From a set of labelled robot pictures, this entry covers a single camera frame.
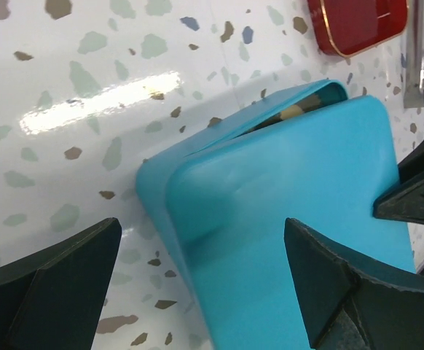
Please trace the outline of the metal tongs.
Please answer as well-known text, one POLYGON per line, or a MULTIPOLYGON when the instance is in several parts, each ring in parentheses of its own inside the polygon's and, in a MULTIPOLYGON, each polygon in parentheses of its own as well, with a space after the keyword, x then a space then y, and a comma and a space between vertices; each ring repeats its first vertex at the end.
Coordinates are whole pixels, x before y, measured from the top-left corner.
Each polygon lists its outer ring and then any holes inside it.
POLYGON ((423 108, 424 1, 409 1, 408 10, 403 104, 406 109, 423 108))

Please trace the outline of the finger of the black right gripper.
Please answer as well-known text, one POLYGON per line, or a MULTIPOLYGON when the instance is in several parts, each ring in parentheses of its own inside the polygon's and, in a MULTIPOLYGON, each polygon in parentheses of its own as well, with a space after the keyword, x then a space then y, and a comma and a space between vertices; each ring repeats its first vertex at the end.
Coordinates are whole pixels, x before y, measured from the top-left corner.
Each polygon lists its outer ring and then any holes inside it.
POLYGON ((424 225, 424 140, 399 163, 399 176, 400 184, 375 200, 374 217, 424 225))

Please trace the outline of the teal tin lid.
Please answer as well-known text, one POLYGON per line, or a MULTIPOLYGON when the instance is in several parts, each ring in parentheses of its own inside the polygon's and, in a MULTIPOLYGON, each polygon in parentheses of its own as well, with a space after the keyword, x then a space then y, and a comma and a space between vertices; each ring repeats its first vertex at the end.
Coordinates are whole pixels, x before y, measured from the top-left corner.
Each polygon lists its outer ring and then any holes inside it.
POLYGON ((409 272, 407 225, 375 219, 399 183, 388 112, 361 96, 187 156, 165 204, 215 349, 307 349, 288 218, 409 272))

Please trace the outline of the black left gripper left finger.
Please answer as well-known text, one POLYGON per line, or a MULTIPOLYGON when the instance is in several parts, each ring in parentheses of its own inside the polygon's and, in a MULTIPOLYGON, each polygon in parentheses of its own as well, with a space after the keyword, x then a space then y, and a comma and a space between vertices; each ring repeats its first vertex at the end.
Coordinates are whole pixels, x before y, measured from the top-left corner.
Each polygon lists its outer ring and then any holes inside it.
POLYGON ((0 349, 90 349, 121 237, 107 218, 0 267, 0 349))

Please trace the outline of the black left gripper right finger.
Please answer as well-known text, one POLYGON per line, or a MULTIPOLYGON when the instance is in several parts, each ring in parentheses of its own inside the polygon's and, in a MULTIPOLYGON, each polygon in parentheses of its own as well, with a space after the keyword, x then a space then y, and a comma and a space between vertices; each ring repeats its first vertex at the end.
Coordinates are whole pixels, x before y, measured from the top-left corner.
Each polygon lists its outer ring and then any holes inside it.
POLYGON ((337 243, 297 219, 284 242, 312 349, 424 349, 424 276, 337 243))

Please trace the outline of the white oval chocolate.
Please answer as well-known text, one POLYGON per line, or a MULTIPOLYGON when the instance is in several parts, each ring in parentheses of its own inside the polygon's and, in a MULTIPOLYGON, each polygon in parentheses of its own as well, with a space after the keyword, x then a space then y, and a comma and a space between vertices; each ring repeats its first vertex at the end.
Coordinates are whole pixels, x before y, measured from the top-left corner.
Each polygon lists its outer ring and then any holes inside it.
POLYGON ((299 116, 304 114, 305 111, 298 105, 291 105, 288 108, 282 110, 279 113, 279 118, 281 120, 288 120, 291 119, 293 117, 299 116))

